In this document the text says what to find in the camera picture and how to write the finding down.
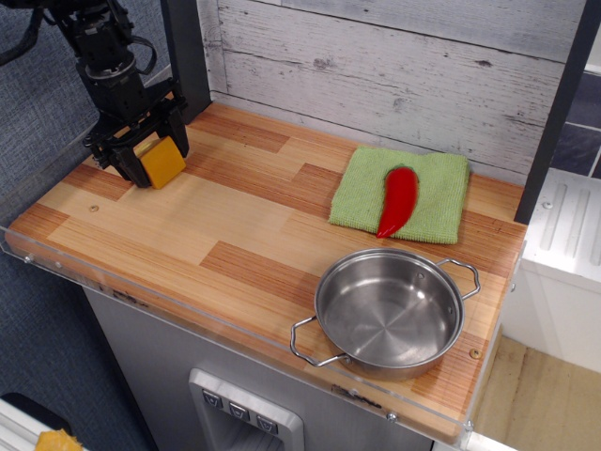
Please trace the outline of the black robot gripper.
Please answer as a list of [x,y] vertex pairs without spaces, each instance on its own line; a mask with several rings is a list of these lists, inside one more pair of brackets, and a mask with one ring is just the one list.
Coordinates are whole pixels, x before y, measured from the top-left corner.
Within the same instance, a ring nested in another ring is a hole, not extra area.
[[111,164],[121,177],[139,188],[151,182],[133,148],[156,133],[169,136],[186,158],[190,145],[183,110],[187,106],[179,83],[168,78],[145,86],[130,57],[116,71],[93,71],[83,62],[76,69],[100,116],[85,138],[99,165]]

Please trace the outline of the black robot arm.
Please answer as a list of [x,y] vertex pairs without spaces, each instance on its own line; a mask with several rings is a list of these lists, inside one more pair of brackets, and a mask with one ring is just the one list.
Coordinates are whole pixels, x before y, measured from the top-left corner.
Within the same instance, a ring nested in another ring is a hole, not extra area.
[[99,118],[84,144],[96,164],[112,166],[140,188],[160,189],[185,167],[189,151],[182,111],[187,102],[172,78],[145,86],[156,61],[138,68],[128,11],[117,1],[35,1],[31,27],[57,26],[76,57],[76,69]]

